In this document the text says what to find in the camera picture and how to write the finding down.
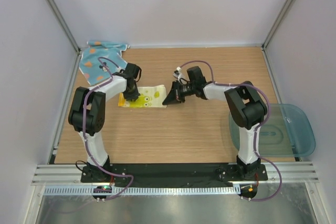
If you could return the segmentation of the yellow green crocodile towel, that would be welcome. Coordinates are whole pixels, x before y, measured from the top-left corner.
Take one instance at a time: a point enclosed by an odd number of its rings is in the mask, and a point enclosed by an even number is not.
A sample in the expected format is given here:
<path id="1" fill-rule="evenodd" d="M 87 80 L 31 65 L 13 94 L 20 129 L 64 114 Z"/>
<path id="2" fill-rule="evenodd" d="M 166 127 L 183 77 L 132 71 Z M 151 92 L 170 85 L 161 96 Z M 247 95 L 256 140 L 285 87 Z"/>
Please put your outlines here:
<path id="1" fill-rule="evenodd" d="M 163 101 L 166 98 L 165 85 L 152 87 L 138 87 L 139 97 L 136 101 L 127 101 L 123 94 L 119 94 L 118 106 L 123 108 L 165 108 Z"/>

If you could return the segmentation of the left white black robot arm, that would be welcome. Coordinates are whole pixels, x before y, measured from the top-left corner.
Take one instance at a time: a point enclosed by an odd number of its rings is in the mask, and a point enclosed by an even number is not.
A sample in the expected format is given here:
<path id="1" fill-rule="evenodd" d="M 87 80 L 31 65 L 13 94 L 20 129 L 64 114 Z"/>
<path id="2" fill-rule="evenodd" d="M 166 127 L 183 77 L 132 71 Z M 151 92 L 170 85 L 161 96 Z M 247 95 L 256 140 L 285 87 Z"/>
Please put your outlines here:
<path id="1" fill-rule="evenodd" d="M 113 176 L 110 158 L 103 139 L 106 102 L 123 93 L 131 101 L 139 97 L 137 78 L 114 76 L 95 86 L 78 87 L 70 107 L 68 122 L 80 135 L 87 153 L 86 166 L 82 170 L 83 182 L 106 182 Z"/>

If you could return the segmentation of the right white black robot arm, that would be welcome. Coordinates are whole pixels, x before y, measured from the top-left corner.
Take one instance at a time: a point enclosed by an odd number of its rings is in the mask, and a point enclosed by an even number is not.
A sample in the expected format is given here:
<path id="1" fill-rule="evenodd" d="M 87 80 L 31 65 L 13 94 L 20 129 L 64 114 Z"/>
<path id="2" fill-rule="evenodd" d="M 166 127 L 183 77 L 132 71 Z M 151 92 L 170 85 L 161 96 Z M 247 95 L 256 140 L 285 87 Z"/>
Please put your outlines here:
<path id="1" fill-rule="evenodd" d="M 239 128 L 239 151 L 236 157 L 236 173 L 248 180 L 254 177 L 261 165 L 258 144 L 260 128 L 268 114 L 268 108 L 251 82 L 219 84 L 216 82 L 172 82 L 163 105 L 184 103 L 187 96 L 195 95 L 203 100 L 220 100 L 228 104 L 232 119 Z"/>

